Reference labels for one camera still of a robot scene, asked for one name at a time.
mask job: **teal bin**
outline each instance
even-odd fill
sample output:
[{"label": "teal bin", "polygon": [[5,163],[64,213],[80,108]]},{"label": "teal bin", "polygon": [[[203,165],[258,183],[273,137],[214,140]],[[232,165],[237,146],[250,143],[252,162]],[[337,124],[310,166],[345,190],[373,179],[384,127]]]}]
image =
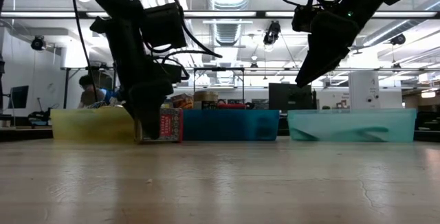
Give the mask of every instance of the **teal bin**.
[{"label": "teal bin", "polygon": [[292,140],[412,142],[415,109],[289,111]]},{"label": "teal bin", "polygon": [[184,110],[184,141],[274,141],[278,110]]}]

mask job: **cardboard box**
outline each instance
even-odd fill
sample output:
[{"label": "cardboard box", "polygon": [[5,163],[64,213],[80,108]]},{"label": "cardboard box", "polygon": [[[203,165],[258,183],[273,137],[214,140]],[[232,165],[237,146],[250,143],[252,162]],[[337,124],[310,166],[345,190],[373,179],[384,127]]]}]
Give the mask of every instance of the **cardboard box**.
[{"label": "cardboard box", "polygon": [[183,111],[180,108],[160,109],[160,137],[156,140],[143,134],[138,120],[135,121],[135,140],[139,144],[154,142],[182,142],[184,133]]}]

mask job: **person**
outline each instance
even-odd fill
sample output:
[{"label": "person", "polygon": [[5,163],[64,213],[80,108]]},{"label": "person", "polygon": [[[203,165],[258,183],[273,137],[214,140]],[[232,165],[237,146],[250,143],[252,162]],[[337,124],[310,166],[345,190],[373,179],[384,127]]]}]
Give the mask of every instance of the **person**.
[{"label": "person", "polygon": [[84,89],[81,94],[80,104],[78,108],[89,107],[97,102],[102,102],[105,99],[105,94],[96,88],[96,95],[98,97],[98,101],[95,99],[93,80],[90,75],[86,75],[80,78],[80,86]]}]

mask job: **wooden table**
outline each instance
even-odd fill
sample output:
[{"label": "wooden table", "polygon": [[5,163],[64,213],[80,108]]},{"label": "wooden table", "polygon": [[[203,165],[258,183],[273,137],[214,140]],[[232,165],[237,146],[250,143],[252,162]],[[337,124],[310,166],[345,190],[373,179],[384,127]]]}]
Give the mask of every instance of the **wooden table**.
[{"label": "wooden table", "polygon": [[440,144],[0,144],[2,223],[440,223]]}]

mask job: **plastic container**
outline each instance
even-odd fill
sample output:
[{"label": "plastic container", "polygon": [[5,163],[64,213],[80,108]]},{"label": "plastic container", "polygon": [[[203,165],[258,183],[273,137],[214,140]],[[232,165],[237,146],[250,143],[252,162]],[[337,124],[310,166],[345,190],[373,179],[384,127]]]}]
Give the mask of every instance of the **plastic container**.
[{"label": "plastic container", "polygon": [[415,109],[289,111],[292,140],[412,142]]},{"label": "plastic container", "polygon": [[135,126],[124,108],[52,109],[56,141],[133,144]]},{"label": "plastic container", "polygon": [[274,141],[277,110],[184,110],[184,141]]}]

